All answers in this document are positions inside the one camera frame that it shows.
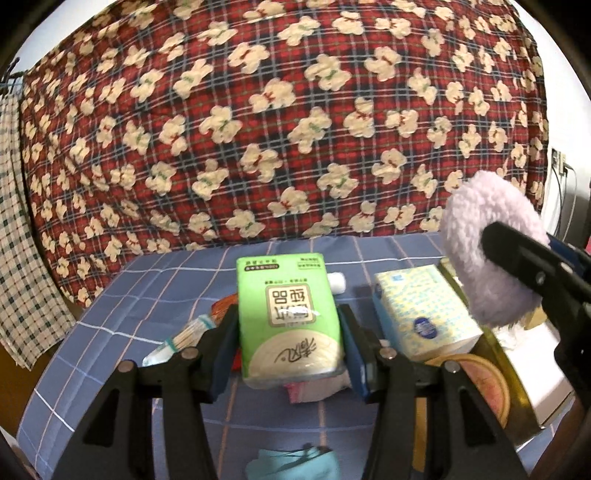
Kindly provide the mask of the cream green checked cloth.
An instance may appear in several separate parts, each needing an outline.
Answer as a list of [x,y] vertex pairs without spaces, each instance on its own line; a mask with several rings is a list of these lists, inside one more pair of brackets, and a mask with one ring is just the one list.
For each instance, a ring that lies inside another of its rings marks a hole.
[[75,324],[35,243],[21,165],[19,99],[1,97],[1,346],[30,370]]

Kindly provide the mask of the white gauze roll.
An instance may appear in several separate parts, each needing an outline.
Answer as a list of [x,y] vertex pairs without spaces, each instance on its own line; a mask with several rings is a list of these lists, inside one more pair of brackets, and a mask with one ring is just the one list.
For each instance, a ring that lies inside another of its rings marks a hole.
[[334,295],[342,295],[346,292],[346,277],[342,272],[329,272],[327,275],[329,288]]

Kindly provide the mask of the red gold satin pouch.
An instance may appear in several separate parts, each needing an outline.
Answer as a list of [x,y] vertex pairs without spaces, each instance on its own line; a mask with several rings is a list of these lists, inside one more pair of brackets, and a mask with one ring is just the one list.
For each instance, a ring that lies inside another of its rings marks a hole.
[[[211,305],[211,319],[216,326],[219,326],[228,313],[228,309],[232,305],[238,304],[238,294],[233,293],[223,297]],[[240,349],[236,351],[235,358],[232,362],[231,371],[238,372],[242,368],[242,352]]]

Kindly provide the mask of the wall power socket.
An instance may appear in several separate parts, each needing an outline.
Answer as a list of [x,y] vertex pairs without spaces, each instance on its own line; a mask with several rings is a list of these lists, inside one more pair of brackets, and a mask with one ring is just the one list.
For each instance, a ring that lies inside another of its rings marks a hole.
[[566,156],[559,150],[552,149],[551,151],[551,168],[556,175],[562,177],[565,175],[568,167],[565,163]]

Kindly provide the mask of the teal cloth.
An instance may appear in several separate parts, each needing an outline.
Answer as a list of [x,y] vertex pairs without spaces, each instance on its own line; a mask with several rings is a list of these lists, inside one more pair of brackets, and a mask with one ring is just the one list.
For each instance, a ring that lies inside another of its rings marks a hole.
[[246,465],[245,476],[249,480],[339,480],[341,467],[337,455],[328,447],[308,446],[295,451],[260,449],[256,459]]

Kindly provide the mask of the round orange tin lid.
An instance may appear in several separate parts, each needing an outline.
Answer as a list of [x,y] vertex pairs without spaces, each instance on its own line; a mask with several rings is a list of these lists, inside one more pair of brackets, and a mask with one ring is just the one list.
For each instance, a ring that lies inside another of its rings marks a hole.
[[[501,426],[505,428],[510,412],[510,392],[501,371],[490,361],[474,354],[444,355],[433,358],[426,364],[440,367],[447,361],[456,361],[460,364],[496,415]],[[427,428],[427,399],[418,398],[413,468],[421,473],[424,472],[426,464]]]

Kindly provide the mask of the red plaid bear blanket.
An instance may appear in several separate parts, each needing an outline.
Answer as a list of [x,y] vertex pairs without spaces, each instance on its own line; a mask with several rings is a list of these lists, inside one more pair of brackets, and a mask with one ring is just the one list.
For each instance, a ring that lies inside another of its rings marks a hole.
[[476,172],[544,203],[543,65],[506,1],[117,1],[28,72],[58,291],[137,256],[438,230]]

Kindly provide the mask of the pink white knit sock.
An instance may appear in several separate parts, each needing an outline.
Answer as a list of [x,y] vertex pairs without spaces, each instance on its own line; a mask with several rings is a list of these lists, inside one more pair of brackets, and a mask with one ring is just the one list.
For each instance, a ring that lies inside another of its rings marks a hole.
[[351,387],[351,379],[347,371],[332,377],[288,383],[284,386],[290,404],[320,402]]

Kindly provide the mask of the gold metal tin tray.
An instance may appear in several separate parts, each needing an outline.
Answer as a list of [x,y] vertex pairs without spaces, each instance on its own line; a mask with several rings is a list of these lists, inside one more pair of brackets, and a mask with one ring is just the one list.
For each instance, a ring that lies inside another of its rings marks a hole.
[[537,309],[514,325],[483,328],[479,339],[448,346],[442,353],[471,353],[496,366],[509,390],[505,431],[521,445],[547,427],[572,397],[554,359],[557,345],[558,333]]

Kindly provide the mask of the blue checked tablecloth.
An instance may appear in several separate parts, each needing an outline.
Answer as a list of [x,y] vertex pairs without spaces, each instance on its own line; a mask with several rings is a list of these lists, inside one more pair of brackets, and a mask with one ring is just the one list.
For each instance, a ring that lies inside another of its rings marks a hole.
[[[308,251],[321,253],[329,271],[345,275],[342,303],[361,323],[377,329],[376,274],[435,264],[443,246],[435,233],[329,236],[136,258],[85,311],[31,395],[17,439],[39,476],[52,476],[77,424],[120,360],[141,361],[235,292],[240,257]],[[260,450],[290,451],[308,444],[329,447],[342,478],[358,479],[375,417],[375,407],[348,390],[321,403],[291,404],[283,388],[253,390],[241,378],[233,378],[218,400],[204,407],[213,461],[224,479],[245,477],[246,465]]]

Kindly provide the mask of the green tissue pack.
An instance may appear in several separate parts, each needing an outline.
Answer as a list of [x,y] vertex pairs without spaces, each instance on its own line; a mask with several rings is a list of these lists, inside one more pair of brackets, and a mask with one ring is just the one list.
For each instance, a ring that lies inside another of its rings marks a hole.
[[318,253],[236,261],[242,379],[252,389],[339,375],[339,314]]

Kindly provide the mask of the cotton swab teal pouch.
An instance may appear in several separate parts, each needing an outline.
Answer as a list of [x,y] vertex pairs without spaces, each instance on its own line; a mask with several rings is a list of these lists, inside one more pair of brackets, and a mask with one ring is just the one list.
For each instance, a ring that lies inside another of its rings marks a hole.
[[147,354],[142,362],[142,367],[149,367],[167,362],[175,353],[187,347],[198,344],[202,335],[216,327],[214,321],[207,315],[198,315],[176,334],[160,343],[154,350]]

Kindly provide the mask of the pink fluffy puff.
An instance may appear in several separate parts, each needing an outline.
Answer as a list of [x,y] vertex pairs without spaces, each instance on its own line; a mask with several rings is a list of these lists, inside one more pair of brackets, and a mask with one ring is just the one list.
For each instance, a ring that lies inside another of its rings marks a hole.
[[541,297],[506,268],[521,246],[546,247],[549,237],[533,205],[509,181],[479,171],[464,182],[448,198],[440,235],[477,323],[509,326],[540,305]]

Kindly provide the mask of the yellow blue tissue box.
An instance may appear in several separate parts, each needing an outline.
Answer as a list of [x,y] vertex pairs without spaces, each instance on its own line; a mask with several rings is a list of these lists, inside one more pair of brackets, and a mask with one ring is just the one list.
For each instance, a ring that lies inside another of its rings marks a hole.
[[482,336],[435,265],[377,273],[373,301],[385,338],[415,362],[468,353]]

